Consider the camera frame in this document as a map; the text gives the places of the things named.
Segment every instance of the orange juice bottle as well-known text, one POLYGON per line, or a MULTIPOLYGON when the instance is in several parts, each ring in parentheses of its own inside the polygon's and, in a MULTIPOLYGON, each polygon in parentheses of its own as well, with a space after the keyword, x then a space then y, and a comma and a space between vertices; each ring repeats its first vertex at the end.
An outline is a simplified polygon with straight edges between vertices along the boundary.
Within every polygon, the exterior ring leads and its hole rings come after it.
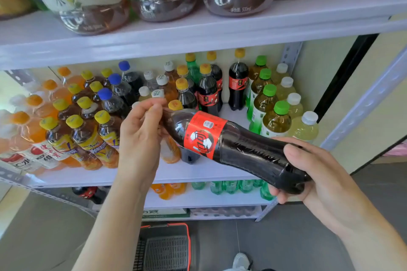
POLYGON ((11 122, 20 126, 21 136, 28 140, 35 147, 60 161, 69 167, 79 167, 80 164, 74 158, 55 150, 55 148, 45 139, 46 131, 40 127, 39 118, 31 118, 26 112, 17 112, 11 116, 11 122))
POLYGON ((158 194, 158 197, 164 200, 169 200, 174 194, 174 190, 168 184, 159 183, 152 184, 151 188, 158 194))
POLYGON ((84 169, 94 171, 102 167, 102 162, 96 156, 72 141, 72 130, 65 122, 47 117, 42 119, 39 125, 47 131, 46 139, 56 150, 77 160, 84 169))
POLYGON ((42 87, 50 92, 49 101, 65 99, 69 104, 72 103, 72 94, 69 90, 66 87, 58 86, 53 79, 46 80, 42 83, 42 87))
POLYGON ((33 94, 26 99, 27 104, 33 109, 33 117, 45 118, 53 117, 58 118, 58 111, 54 108, 52 103, 45 102, 39 95, 33 94))
POLYGON ((174 190, 175 195, 184 194, 186 191, 186 183, 170 183, 170 187, 174 190))
POLYGON ((95 122, 73 115, 66 120, 66 124, 73 129, 71 137, 75 143, 92 152, 107 168, 118 166, 119 153, 99 136, 95 122))
POLYGON ((65 121, 72 115, 79 115, 81 113, 81 108, 76 104, 68 104, 65 99, 59 99, 52 103, 55 109, 58 111, 58 119, 65 121))
POLYGON ((59 75, 61 75, 64 78, 64 80, 62 82, 62 84, 64 86, 68 86, 72 83, 76 83, 80 87, 85 88, 85 79, 80 75, 72 74, 70 69, 68 69, 67 67, 65 67, 65 66, 60 67, 58 69, 58 73, 59 73, 59 75))

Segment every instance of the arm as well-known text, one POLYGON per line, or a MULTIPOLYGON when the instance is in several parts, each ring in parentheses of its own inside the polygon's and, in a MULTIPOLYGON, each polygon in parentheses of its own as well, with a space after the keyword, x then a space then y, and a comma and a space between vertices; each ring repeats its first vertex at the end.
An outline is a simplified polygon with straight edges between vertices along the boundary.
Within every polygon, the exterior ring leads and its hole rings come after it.
MULTIPOLYGON (((287 159, 313 178, 298 198, 342 240, 355 270, 407 270, 407 246, 333 156, 294 138, 281 140, 303 146, 284 147, 287 159)), ((270 193, 280 203, 288 199, 272 186, 270 193)))
POLYGON ((165 103, 140 102, 123 121, 117 176, 73 271, 133 269, 144 202, 160 157, 158 123, 165 103))

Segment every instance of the green bottle cap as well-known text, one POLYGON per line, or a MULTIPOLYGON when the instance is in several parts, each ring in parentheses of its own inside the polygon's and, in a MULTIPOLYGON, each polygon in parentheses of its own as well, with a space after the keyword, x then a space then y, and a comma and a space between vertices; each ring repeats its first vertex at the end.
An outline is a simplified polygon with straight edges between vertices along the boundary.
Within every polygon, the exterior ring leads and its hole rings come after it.
POLYGON ((272 77, 272 70, 270 69, 261 69, 260 71, 260 78, 261 79, 270 79, 272 77))
POLYGON ((263 94, 267 97, 272 97, 276 95, 277 87, 273 84, 268 84, 264 86, 263 94))
POLYGON ((264 56, 264 55, 257 56, 256 64, 258 66, 265 66, 266 62, 267 62, 267 56, 264 56))
POLYGON ((290 104, 287 101, 278 101, 276 105, 274 105, 274 111, 276 114, 279 115, 286 115, 288 114, 288 110, 290 109, 290 104))

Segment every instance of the hand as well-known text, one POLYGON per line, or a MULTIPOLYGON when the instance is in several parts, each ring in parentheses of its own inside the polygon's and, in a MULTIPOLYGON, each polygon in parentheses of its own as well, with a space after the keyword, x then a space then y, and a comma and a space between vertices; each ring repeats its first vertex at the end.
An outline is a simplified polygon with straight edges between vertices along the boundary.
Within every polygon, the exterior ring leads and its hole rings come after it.
POLYGON ((133 108, 120 127, 118 177, 137 182, 147 193, 160 160, 159 122, 166 99, 151 98, 133 108))
MULTIPOLYGON (((284 147, 288 161, 313 178, 298 198, 333 233, 345 238, 362 229, 379 213, 328 151, 295 138, 279 140, 304 148, 290 144, 284 147)), ((287 193, 270 185, 269 189, 279 203, 287 202, 287 193)))

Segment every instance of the plastic bottle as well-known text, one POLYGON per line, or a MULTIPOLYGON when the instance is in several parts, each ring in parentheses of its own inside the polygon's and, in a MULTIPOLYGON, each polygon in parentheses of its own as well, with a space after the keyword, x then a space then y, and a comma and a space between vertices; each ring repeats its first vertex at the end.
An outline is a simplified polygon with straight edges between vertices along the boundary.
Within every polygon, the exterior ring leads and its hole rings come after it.
POLYGON ((55 100, 65 99, 69 104, 72 103, 72 94, 69 90, 66 87, 58 86, 54 80, 46 80, 42 83, 42 86, 49 91, 49 101, 53 102, 55 100))
POLYGON ((288 65, 285 63, 279 63, 277 66, 277 69, 272 72, 272 81, 274 85, 278 85, 281 83, 281 80, 285 77, 290 76, 288 71, 288 65))
POLYGON ((293 86, 294 80, 291 77, 284 77, 281 83, 277 85, 277 98, 280 101, 286 100, 290 93, 296 93, 293 86))
POLYGON ((254 99, 252 121, 249 130, 253 133, 260 134, 263 117, 267 112, 274 109, 278 99, 276 97, 276 86, 269 84, 263 89, 263 92, 254 99))
POLYGON ((117 116, 110 116, 105 110, 100 110, 96 113, 95 120, 99 123, 98 133, 100 137, 119 152, 122 119, 117 116))
POLYGON ((211 67, 211 75, 213 78, 216 80, 216 84, 218 86, 218 100, 219 100, 219 111, 221 111, 222 106, 223 106, 223 101, 222 101, 222 89, 223 89, 223 73, 221 68, 218 66, 216 63, 216 52, 215 51, 209 51, 206 53, 206 59, 210 62, 210 67, 211 67))
POLYGON ((151 188, 158 194, 158 197, 163 200, 169 200, 174 195, 172 187, 164 183, 152 184, 151 188))
POLYGON ((76 104, 69 105, 65 99, 59 99, 53 102, 54 108, 58 111, 58 119, 65 121, 69 116, 79 115, 81 109, 76 104))
POLYGON ((98 76, 98 75, 95 76, 95 75, 93 75, 93 73, 92 73, 91 71, 89 71, 89 70, 84 70, 84 71, 82 71, 81 75, 82 75, 82 77, 83 77, 84 80, 85 80, 85 84, 84 84, 84 87, 85 87, 85 88, 90 88, 90 84, 93 83, 93 82, 100 82, 100 83, 103 83, 103 81, 104 81, 104 78, 103 78, 103 77, 98 76))
MULTIPOLYGON (((181 101, 173 100, 170 103, 168 103, 168 108, 173 111, 176 111, 176 110, 183 109, 183 105, 182 105, 181 101)), ((180 148, 180 151, 181 151, 181 160, 188 164, 194 164, 201 157, 199 154, 192 152, 188 149, 182 148, 182 147, 180 148)))
POLYGON ((102 105, 100 103, 95 103, 88 97, 82 97, 78 100, 77 104, 82 109, 81 110, 81 118, 84 120, 92 120, 94 119, 96 113, 102 109, 102 105))
POLYGON ((39 175, 45 171, 40 162, 29 159, 10 149, 10 137, 18 135, 17 126, 7 124, 0 127, 0 160, 16 168, 16 172, 39 175))
POLYGON ((203 190, 205 188, 206 182, 191 182, 191 186, 194 190, 203 190))
POLYGON ((94 101, 95 103, 99 103, 100 101, 102 101, 98 95, 98 92, 103 88, 103 85, 99 81, 95 81, 89 85, 89 88, 93 91, 92 101, 94 101))
POLYGON ((301 193, 303 183, 311 180, 288 162, 283 152, 287 143, 254 134, 234 122, 182 109, 164 110, 161 123, 180 146, 247 171, 287 193, 301 193))
POLYGON ((261 186, 260 197, 268 201, 273 200, 275 198, 275 196, 272 196, 270 194, 269 185, 267 184, 267 182, 263 182, 263 185, 261 186))
POLYGON ((260 135, 264 137, 287 136, 291 127, 289 108, 287 101, 278 101, 274 105, 274 109, 268 111, 263 117, 260 135))
POLYGON ((102 163, 92 153, 72 141, 72 130, 64 121, 58 122, 47 117, 42 119, 39 125, 47 131, 45 138, 56 150, 74 158, 84 169, 94 171, 102 167, 102 163))
POLYGON ((256 58, 256 63, 249 67, 249 79, 247 80, 247 92, 246 92, 246 106, 250 106, 250 93, 252 83, 258 79, 260 71, 264 68, 267 68, 267 56, 260 55, 256 58))
POLYGON ((158 75, 157 84, 160 86, 160 89, 164 90, 164 96, 168 103, 172 100, 178 99, 178 91, 175 85, 168 83, 168 78, 166 75, 158 75))
POLYGON ((253 180, 239 180, 238 182, 239 190, 247 194, 253 190, 253 180))
POLYGON ((185 193, 187 183, 170 183, 169 185, 173 188, 175 195, 181 195, 185 193))
POLYGON ((154 73, 152 71, 145 71, 144 78, 147 82, 146 86, 150 89, 150 91, 154 91, 159 88, 157 80, 155 79, 154 73))
POLYGON ((260 188, 260 187, 262 187, 263 183, 264 183, 264 181, 263 181, 262 179, 255 179, 255 180, 253 180, 253 186, 254 186, 255 188, 260 188))
POLYGON ((138 99, 139 102, 151 98, 150 89, 147 86, 140 87, 140 89, 138 90, 138 93, 140 94, 140 97, 138 99))
POLYGON ((27 99, 27 104, 33 110, 33 117, 45 118, 53 117, 58 118, 58 111, 53 107, 51 102, 45 102, 39 95, 30 95, 27 99))
POLYGON ((78 84, 80 87, 84 88, 85 87, 85 80, 82 76, 80 75, 74 75, 72 74, 71 70, 68 69, 65 66, 62 66, 58 68, 58 73, 63 77, 62 84, 65 87, 68 87, 68 85, 75 83, 78 84))
POLYGON ((92 98, 93 92, 89 89, 83 89, 77 83, 68 85, 68 90, 72 94, 72 103, 76 104, 82 97, 92 98))
POLYGON ((104 68, 100 73, 102 73, 104 80, 103 80, 103 87, 110 88, 109 76, 113 74, 111 68, 104 68))
POLYGON ((185 78, 179 78, 176 82, 178 90, 178 100, 181 101, 183 108, 199 109, 198 100, 189 89, 188 81, 185 78))
POLYGON ((194 53, 185 54, 186 65, 188 66, 189 73, 196 84, 201 79, 201 73, 194 53))
POLYGON ((106 192, 97 186, 78 186, 72 188, 72 192, 79 197, 92 201, 96 205, 103 204, 107 196, 106 192))
POLYGON ((225 192, 227 192, 229 194, 234 194, 238 190, 237 181, 224 181, 223 188, 225 189, 225 192))
POLYGON ((292 121, 288 136, 309 142, 312 144, 319 132, 318 115, 314 112, 305 112, 302 117, 296 117, 292 121))
POLYGON ((171 83, 173 85, 176 84, 176 80, 179 79, 179 75, 177 74, 177 70, 174 69, 174 63, 172 61, 167 61, 164 64, 164 74, 168 78, 168 83, 171 83))
POLYGON ((113 95, 113 92, 107 88, 100 89, 98 95, 102 100, 102 109, 107 111, 111 116, 118 116, 122 120, 126 119, 130 113, 130 108, 121 98, 113 95))
POLYGON ((223 193, 223 181, 212 181, 210 191, 216 195, 221 195, 223 193))
POLYGON ((202 77, 198 83, 198 100, 203 112, 219 116, 218 85, 211 76, 209 63, 200 66, 202 77))
POLYGON ((123 81, 130 84, 134 94, 137 96, 140 87, 144 86, 142 73, 130 70, 130 63, 127 60, 119 62, 119 69, 122 71, 123 81))
POLYGON ((291 117, 291 120, 294 120, 296 117, 301 117, 304 113, 304 108, 300 101, 301 96, 298 93, 290 93, 288 95, 287 102, 290 104, 288 115, 291 117))
POLYGON ((244 48, 237 48, 234 56, 237 58, 229 68, 229 106, 232 110, 242 110, 246 105, 245 89, 249 75, 249 68, 241 59, 246 55, 244 48))
POLYGON ((112 92, 114 95, 120 97, 129 107, 134 102, 138 101, 140 94, 135 91, 129 83, 122 80, 122 77, 117 74, 113 73, 109 76, 109 82, 112 84, 112 92))
POLYGON ((252 83, 250 87, 250 104, 247 110, 247 119, 251 120, 253 115, 254 100, 263 92, 264 86, 272 84, 272 72, 270 69, 262 69, 259 77, 252 83))
POLYGON ((188 81, 189 91, 192 92, 198 100, 198 87, 192 79, 188 67, 185 64, 177 66, 177 74, 180 78, 185 78, 188 81))
POLYGON ((118 166, 119 153, 103 141, 94 122, 73 115, 66 120, 66 124, 73 129, 71 138, 75 143, 92 152, 107 168, 118 166))

